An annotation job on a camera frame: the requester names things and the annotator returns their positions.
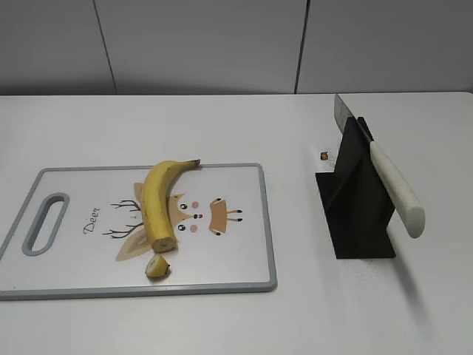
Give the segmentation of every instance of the black knife stand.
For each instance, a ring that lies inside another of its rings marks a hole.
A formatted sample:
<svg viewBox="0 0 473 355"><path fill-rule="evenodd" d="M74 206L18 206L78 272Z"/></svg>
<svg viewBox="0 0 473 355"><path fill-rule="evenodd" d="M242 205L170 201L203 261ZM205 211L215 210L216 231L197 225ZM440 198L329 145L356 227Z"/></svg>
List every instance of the black knife stand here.
<svg viewBox="0 0 473 355"><path fill-rule="evenodd" d="M364 119L358 122L371 136ZM337 259L396 256L386 232L394 206L355 118L347 119L335 171L316 173L316 180Z"/></svg>

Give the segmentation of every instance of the deer text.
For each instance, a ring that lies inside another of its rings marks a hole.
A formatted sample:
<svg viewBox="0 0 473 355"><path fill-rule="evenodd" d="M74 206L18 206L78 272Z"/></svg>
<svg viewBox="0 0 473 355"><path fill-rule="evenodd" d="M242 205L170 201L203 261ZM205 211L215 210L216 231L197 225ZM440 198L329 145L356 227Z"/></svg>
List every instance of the deer text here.
<svg viewBox="0 0 473 355"><path fill-rule="evenodd" d="M84 234L92 233L92 232L94 231L95 224L97 223L98 212L99 212L100 210L101 210L101 209L93 209L93 210L92 210L92 216L89 218L89 223L87 223L87 224L84 226L84 229L82 229L82 232L83 232Z"/></svg>

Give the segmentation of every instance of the deer illustration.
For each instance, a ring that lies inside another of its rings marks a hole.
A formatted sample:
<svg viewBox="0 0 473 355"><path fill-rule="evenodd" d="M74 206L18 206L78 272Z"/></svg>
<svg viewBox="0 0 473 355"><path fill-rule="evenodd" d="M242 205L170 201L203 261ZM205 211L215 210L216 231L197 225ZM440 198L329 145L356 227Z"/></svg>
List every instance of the deer illustration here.
<svg viewBox="0 0 473 355"><path fill-rule="evenodd" d="M242 213L241 209L227 210L227 202L221 198L216 198L210 202L210 210L212 218L208 230L215 235L221 235L227 231L227 221L241 222L242 218L228 218L230 213Z"/></svg>
<svg viewBox="0 0 473 355"><path fill-rule="evenodd" d="M134 191L136 199L141 203L141 194L143 190L142 183L134 184ZM189 211L189 206L185 203L179 203L182 196L185 194L172 195L168 198L168 210L169 210L169 219L171 221L171 226L174 229L177 226L177 229L180 231L186 230L186 225L183 223L185 220L190 219L201 219L204 218L203 214L187 214L184 211ZM115 206L116 209L129 207L130 212L141 211L141 207L134 200L122 200L119 203L112 203L112 206ZM197 201L194 201L191 204L191 208L197 210L200 204ZM241 222L242 218L228 218L230 213L242 213L242 210L235 209L232 211L227 211L227 205L225 200L217 198L212 201L210 204L211 208L211 222L208 229L215 235L221 235L227 230L227 221L232 220L236 222ZM146 231L143 227L143 222L137 223L135 225L126 225L128 228L125 231L117 231L110 229L104 235L110 235L114 239L121 239L128 237L121 247L120 251L115 258L117 261L124 261L137 257L151 250L152 247L148 242L148 237ZM197 231L197 225L192 224L189 227L189 231L194 233Z"/></svg>

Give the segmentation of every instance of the yellow banana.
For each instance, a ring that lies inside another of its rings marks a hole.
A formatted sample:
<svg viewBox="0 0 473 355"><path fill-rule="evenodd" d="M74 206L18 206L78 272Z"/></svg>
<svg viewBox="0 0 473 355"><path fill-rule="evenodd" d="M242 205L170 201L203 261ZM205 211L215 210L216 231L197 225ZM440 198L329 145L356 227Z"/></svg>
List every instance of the yellow banana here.
<svg viewBox="0 0 473 355"><path fill-rule="evenodd" d="M181 172L197 168L199 164L199 159L183 162L166 160L154 166L146 176L141 213L149 243L157 253L177 246L166 201L169 187Z"/></svg>
<svg viewBox="0 0 473 355"><path fill-rule="evenodd" d="M146 276L163 277L168 274L169 264L159 254L154 255L146 266Z"/></svg>

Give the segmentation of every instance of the knife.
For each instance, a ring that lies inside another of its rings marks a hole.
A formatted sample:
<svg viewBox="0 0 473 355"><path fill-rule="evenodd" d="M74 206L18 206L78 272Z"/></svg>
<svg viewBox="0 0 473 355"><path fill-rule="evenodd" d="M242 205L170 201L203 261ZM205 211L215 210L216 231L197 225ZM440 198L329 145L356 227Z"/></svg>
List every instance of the knife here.
<svg viewBox="0 0 473 355"><path fill-rule="evenodd" d="M345 124L349 117L355 117L341 97L335 95L335 121L343 134ZM370 158L376 169L386 191L391 197L392 204L401 217L406 230L412 238L418 238L423 232L426 215L425 211L411 186L394 163L381 150L379 145L372 139L363 126L356 120L358 128L370 145Z"/></svg>

